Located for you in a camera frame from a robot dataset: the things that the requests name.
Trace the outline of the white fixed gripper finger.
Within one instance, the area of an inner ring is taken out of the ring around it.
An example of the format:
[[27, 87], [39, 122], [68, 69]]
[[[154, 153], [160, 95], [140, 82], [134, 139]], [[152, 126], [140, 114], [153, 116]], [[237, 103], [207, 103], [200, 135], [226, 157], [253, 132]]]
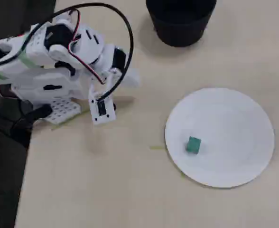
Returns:
[[135, 69], [129, 68], [121, 82], [124, 87], [139, 87], [140, 76]]

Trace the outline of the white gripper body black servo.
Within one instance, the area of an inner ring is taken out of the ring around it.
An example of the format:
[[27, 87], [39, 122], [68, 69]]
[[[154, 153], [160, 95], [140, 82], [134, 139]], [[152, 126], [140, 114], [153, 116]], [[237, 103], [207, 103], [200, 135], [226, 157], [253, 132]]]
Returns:
[[114, 44], [106, 44], [100, 57], [101, 62], [98, 64], [98, 73], [103, 81], [111, 74], [116, 77], [122, 74], [127, 61], [127, 54], [123, 49]]

